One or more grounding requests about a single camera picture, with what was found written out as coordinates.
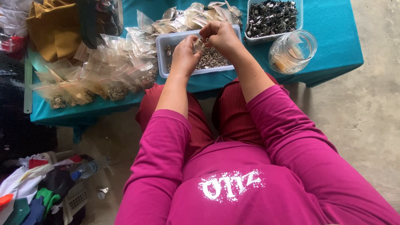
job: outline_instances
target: red cloth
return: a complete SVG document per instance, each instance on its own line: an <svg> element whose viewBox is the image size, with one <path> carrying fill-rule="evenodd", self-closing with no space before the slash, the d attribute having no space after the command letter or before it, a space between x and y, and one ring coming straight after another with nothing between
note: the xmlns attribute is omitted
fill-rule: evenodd
<svg viewBox="0 0 400 225"><path fill-rule="evenodd" d="M38 167L38 166L43 166L48 163L47 160L39 160L39 159L30 159L29 160L29 169Z"/></svg>
<svg viewBox="0 0 400 225"><path fill-rule="evenodd" d="M275 84L278 84L275 78L266 74ZM152 88L145 90L145 96L135 117L142 132L146 129L156 109L163 87L164 85L155 84ZM188 121L192 129L190 131L191 139L185 150L185 162L215 142L200 104L189 92L188 109ZM264 145L260 132L246 109L246 102L237 78L221 90L214 104L212 121L224 141L233 140L258 146Z"/></svg>

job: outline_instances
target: concrete floor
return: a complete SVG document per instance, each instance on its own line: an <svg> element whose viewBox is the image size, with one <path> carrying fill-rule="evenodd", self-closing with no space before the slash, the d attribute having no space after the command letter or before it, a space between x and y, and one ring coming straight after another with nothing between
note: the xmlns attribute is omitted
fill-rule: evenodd
<svg viewBox="0 0 400 225"><path fill-rule="evenodd" d="M365 64L312 89L303 84L288 89L341 156L400 211L400 0L352 0L352 6ZM200 103L210 117L214 99ZM60 151L75 149L112 159L109 170L86 182L90 193L86 224L114 221L142 134L134 120L136 111L101 118L78 145L71 142L71 129L58 130ZM97 186L113 189L100 200Z"/></svg>

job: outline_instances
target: white plastic tray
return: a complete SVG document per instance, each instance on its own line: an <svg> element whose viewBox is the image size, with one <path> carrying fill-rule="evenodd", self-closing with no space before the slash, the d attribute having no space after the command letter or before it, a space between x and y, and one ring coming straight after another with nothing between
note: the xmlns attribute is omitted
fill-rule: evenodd
<svg viewBox="0 0 400 225"><path fill-rule="evenodd" d="M240 35L240 27L238 25L232 25L233 29L235 30L236 35L238 36L239 40L242 41L242 36ZM171 33L171 34L161 34L156 38L156 47L157 47L157 58L158 58L158 70L160 72L160 76L162 78L167 78L169 75L167 63L166 63L166 57L172 57L167 56L167 51L165 50L165 47L167 45L174 46L179 44L183 39L185 39L186 36L190 34L194 34L198 37L200 30L191 30L191 31L185 31L185 32L179 32L179 33ZM234 70L235 68L230 65L230 66L220 66L220 67L214 67L214 68L207 68L207 69L201 69L201 70L195 70L192 75L197 75L197 74L204 74L204 73L210 73L210 72L220 72L220 71L227 71L227 70Z"/></svg>
<svg viewBox="0 0 400 225"><path fill-rule="evenodd" d="M261 2L265 2L266 0L249 0L247 2L247 22L246 22L246 29L249 26L249 10L250 10L250 6L252 3L261 3ZM296 9L297 9L297 30L301 30L303 29L303 0L293 0L296 3ZM264 36L264 37L259 37L259 38L249 38L247 37L246 32L244 32L244 36L247 39L247 43L249 45L255 45L255 44L259 44L259 43L264 43L264 42L268 42L268 41L273 41L278 39L280 36L283 36L287 33L281 33L281 34L274 34L274 35L269 35L269 36Z"/></svg>

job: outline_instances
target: teal table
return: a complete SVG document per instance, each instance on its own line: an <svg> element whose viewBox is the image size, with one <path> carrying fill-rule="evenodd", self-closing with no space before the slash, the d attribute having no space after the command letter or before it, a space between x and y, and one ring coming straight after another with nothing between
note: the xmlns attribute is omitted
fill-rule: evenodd
<svg viewBox="0 0 400 225"><path fill-rule="evenodd" d="M303 1L303 29L314 34L318 41L315 56L308 66L299 73L282 75L271 70L268 65L268 50L272 42L255 46L247 46L244 43L263 69L281 84L303 82L307 84L307 87L314 87L361 66L364 61L350 0ZM194 0L123 0L124 26L137 26L137 9L155 21L161 18L166 9L177 6L178 9L184 10L192 2ZM208 4L210 1L199 0L198 2ZM242 22L246 24L247 1L230 0L229 3L243 12ZM41 56L33 51L28 51L28 53L34 68L38 71L44 71L45 68L40 63ZM199 99L204 99L215 95L220 88L235 78L236 72L234 70L196 75L190 78L187 89L189 92L195 93ZM165 79L158 77L157 83L164 84ZM33 93L31 121L44 125L77 128L78 137L78 131L94 124L98 116L128 110L132 105L140 103L142 98L143 93L129 94L124 100L110 102L104 101L98 96L92 104L51 110L45 101L36 93Z"/></svg>

